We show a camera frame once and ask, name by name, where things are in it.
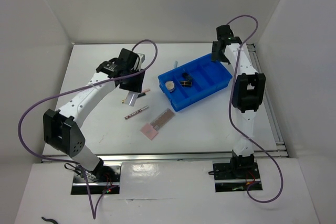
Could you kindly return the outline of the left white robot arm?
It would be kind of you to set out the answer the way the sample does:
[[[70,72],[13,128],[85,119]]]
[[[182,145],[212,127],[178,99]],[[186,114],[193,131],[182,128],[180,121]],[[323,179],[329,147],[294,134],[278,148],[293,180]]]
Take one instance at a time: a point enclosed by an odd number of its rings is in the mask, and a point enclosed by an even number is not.
[[[122,49],[117,58],[102,62],[87,85],[58,110],[48,110],[43,116],[44,141],[61,151],[85,169],[91,181],[113,181],[115,171],[87,146],[81,127],[100,101],[116,87],[127,90],[130,99],[142,91],[143,54]]]

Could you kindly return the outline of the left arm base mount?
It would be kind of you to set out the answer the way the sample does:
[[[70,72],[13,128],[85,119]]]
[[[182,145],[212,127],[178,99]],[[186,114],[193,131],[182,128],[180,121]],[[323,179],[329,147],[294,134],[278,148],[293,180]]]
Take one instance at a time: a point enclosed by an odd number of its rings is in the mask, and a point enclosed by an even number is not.
[[[66,163],[64,168],[73,172],[74,175],[71,195],[87,195],[86,181],[80,168],[71,163]],[[117,195],[120,193],[121,164],[112,164],[110,168],[112,169],[112,174],[105,174],[102,178],[97,178],[92,173],[86,172],[90,193],[92,195],[102,194],[104,190],[107,195]]]

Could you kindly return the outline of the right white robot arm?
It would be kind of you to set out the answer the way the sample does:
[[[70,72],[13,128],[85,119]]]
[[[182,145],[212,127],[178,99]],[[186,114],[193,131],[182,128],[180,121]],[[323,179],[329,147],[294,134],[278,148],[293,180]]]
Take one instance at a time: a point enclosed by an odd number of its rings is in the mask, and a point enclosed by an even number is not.
[[[216,28],[217,40],[212,45],[212,61],[231,64],[234,68],[230,96],[230,108],[235,119],[231,122],[238,129],[239,137],[232,150],[232,157],[228,168],[215,171],[215,175],[232,175],[234,178],[244,178],[253,170],[254,149],[249,140],[254,133],[254,119],[256,112],[263,102],[266,77],[253,67],[248,48],[241,39],[234,36],[230,25]]]

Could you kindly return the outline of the clear white lotion bottle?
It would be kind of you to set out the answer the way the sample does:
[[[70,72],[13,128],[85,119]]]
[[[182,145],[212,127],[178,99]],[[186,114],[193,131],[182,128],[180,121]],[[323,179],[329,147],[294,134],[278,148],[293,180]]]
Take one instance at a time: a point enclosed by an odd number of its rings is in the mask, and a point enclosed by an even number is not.
[[[134,106],[136,103],[136,100],[139,96],[138,92],[133,92],[133,91],[129,91],[124,104],[128,105],[128,106]]]

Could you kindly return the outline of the blue plastic organizer tray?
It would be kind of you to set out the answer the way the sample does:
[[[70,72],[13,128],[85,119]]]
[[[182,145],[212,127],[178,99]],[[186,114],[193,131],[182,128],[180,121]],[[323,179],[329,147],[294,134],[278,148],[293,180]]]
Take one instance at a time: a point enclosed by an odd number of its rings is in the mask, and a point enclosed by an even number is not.
[[[192,87],[182,87],[182,73],[192,78]],[[232,79],[230,72],[218,61],[211,61],[211,54],[204,55],[158,76],[159,87],[173,109],[178,112],[210,95],[226,88]],[[169,92],[165,83],[173,81],[175,90]]]

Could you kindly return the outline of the black gold lipstick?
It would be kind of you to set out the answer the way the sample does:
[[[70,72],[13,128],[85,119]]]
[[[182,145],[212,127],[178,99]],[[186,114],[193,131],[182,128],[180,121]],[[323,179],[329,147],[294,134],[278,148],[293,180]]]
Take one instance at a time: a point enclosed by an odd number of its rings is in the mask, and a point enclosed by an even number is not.
[[[182,73],[182,77],[187,82],[192,82],[193,81],[193,78],[188,73],[186,73],[186,72]]]
[[[180,84],[182,87],[187,87],[187,88],[192,87],[192,82],[190,82],[190,81],[179,81],[179,84]]]

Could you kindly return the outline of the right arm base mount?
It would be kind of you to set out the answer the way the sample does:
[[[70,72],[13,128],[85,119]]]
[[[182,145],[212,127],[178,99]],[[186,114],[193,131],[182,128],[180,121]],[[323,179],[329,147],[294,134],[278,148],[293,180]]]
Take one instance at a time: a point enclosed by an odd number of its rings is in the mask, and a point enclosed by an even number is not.
[[[214,177],[217,193],[246,191],[248,186],[251,186],[250,190],[262,190],[263,188],[256,162],[251,168],[235,171],[231,169],[229,163],[214,163],[213,170],[208,174]]]

